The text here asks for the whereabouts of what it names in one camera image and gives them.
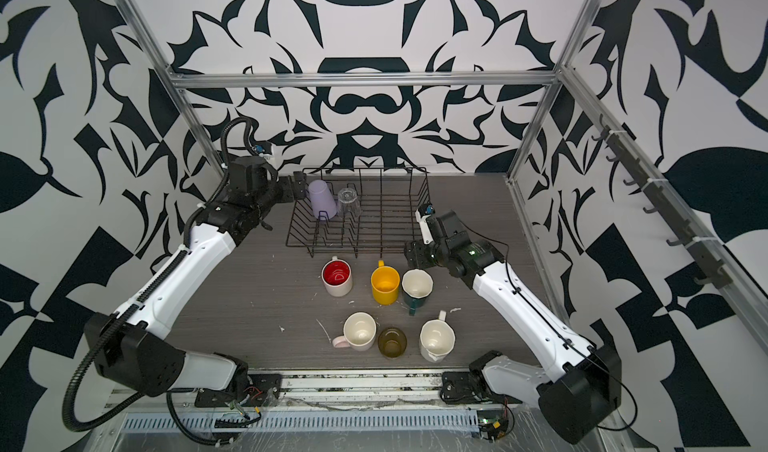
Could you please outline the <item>lavender plastic cup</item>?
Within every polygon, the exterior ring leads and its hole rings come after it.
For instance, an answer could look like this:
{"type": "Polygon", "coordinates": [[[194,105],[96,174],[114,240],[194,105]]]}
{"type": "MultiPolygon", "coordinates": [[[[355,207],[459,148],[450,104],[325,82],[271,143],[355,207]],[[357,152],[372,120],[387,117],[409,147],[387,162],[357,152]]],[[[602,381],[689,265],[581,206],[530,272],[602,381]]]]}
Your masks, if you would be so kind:
{"type": "Polygon", "coordinates": [[[328,221],[337,215],[338,206],[327,182],[314,180],[308,185],[307,191],[315,219],[328,221]]]}

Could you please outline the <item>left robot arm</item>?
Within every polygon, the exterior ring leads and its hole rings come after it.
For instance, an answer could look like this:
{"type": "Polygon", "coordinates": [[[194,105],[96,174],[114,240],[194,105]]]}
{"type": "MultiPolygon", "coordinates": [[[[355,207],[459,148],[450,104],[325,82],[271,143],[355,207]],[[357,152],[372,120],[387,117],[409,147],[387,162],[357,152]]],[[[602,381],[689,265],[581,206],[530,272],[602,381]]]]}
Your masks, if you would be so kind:
{"type": "Polygon", "coordinates": [[[248,386],[244,361],[184,351],[166,338],[214,269],[252,230],[267,225],[271,209],[306,194],[302,172],[280,177],[262,157],[231,160],[214,196],[185,224],[182,243],[169,261],[112,314],[96,314],[86,324],[96,372],[148,397],[205,389],[227,401],[242,400],[248,386]]]}

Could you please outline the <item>dark green mug white inside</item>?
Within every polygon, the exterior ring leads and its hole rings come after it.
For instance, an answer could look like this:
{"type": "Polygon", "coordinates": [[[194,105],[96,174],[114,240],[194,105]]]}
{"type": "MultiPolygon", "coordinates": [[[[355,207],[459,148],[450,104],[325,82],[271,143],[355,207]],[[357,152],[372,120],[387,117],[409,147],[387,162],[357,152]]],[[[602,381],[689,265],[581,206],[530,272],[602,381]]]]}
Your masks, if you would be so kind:
{"type": "Polygon", "coordinates": [[[408,307],[409,315],[414,316],[432,293],[434,281],[426,271],[414,269],[403,275],[401,286],[403,302],[408,307]]]}

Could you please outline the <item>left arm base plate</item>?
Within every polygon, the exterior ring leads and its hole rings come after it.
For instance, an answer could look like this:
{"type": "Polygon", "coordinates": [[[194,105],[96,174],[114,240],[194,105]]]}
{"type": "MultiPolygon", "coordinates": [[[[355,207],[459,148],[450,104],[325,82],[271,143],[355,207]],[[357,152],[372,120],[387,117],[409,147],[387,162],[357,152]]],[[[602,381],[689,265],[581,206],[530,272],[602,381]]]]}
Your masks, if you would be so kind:
{"type": "Polygon", "coordinates": [[[227,391],[200,389],[195,398],[196,408],[228,407],[238,399],[243,408],[268,405],[280,398],[283,375],[279,373],[249,373],[235,395],[227,391]]]}

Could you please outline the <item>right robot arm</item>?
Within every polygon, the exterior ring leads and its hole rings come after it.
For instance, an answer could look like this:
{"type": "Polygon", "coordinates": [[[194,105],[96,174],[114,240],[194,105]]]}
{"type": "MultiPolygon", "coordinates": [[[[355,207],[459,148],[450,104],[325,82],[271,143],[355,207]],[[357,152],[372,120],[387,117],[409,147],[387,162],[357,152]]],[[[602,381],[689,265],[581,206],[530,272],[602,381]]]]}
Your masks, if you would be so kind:
{"type": "Polygon", "coordinates": [[[404,248],[409,266],[447,269],[504,318],[539,362],[485,354],[470,368],[487,392],[540,410],[570,444],[620,407],[622,362],[614,348],[594,346],[561,321],[514,272],[498,243],[473,240],[455,212],[439,215],[427,204],[416,209],[415,221],[421,236],[404,248]]]}

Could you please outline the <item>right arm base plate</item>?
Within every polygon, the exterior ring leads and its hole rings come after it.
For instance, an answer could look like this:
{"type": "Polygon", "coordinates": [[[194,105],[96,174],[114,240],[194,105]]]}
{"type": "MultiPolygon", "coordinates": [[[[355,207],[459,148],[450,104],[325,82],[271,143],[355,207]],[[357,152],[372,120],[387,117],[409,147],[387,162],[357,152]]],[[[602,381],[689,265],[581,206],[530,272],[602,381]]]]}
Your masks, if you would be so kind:
{"type": "Polygon", "coordinates": [[[521,404],[513,397],[492,392],[484,380],[471,371],[443,372],[441,374],[440,399],[449,405],[504,403],[521,404]]]}

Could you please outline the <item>clear glass tumbler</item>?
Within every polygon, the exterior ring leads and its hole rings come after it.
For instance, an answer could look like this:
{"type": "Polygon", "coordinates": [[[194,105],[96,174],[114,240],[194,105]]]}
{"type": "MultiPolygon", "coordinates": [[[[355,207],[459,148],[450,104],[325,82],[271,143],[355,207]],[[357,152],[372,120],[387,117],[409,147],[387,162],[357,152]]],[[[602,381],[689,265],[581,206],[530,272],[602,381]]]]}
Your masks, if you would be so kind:
{"type": "Polygon", "coordinates": [[[344,219],[357,219],[362,214],[358,192],[351,187],[343,188],[337,195],[338,215],[344,219]]]}

